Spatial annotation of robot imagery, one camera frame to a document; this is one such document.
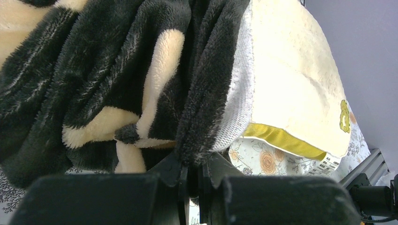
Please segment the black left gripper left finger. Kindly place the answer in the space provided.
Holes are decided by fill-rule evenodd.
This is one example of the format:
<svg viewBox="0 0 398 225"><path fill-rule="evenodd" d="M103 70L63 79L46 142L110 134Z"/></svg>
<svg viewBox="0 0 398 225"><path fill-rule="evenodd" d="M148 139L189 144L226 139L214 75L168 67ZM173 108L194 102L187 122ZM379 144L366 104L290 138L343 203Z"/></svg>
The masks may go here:
<svg viewBox="0 0 398 225"><path fill-rule="evenodd" d="M43 177L10 224L185 225L187 173L172 153L146 173Z"/></svg>

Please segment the white quilted pillow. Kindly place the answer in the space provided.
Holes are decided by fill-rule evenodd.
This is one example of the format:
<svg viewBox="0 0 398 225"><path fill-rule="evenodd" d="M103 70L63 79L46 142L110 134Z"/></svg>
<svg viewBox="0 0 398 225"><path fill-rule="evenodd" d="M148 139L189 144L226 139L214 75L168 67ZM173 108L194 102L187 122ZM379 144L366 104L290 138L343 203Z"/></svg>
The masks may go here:
<svg viewBox="0 0 398 225"><path fill-rule="evenodd" d="M344 88L326 37L297 0L244 0L225 113L211 151L239 137L321 160L344 157Z"/></svg>

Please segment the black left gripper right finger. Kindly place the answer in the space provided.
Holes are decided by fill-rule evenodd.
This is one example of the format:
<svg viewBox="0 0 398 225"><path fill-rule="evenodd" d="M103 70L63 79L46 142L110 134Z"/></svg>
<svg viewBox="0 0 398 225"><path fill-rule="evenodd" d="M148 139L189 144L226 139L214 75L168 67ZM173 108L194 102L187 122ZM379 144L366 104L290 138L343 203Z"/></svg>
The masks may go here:
<svg viewBox="0 0 398 225"><path fill-rule="evenodd" d="M199 166L200 220L209 225L358 225L347 190L317 176L247 176L220 154Z"/></svg>

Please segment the black floral plush pillowcase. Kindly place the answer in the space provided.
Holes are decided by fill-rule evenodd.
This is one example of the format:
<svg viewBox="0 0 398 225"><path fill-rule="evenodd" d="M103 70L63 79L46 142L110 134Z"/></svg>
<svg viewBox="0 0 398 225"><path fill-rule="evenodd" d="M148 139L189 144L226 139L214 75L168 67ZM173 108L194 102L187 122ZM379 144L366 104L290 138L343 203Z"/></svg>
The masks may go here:
<svg viewBox="0 0 398 225"><path fill-rule="evenodd" d="M16 188L72 167L198 165L246 129L247 0L59 0L0 70L0 167Z"/></svg>

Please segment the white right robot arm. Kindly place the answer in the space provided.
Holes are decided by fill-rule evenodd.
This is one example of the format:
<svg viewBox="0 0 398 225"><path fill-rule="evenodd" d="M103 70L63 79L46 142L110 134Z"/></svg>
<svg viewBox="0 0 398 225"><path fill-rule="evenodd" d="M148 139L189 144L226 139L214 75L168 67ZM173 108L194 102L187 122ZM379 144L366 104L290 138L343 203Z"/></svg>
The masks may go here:
<svg viewBox="0 0 398 225"><path fill-rule="evenodd" d="M386 223L398 219L398 176L388 186L371 186L365 173L359 174L348 190L361 215L362 225Z"/></svg>

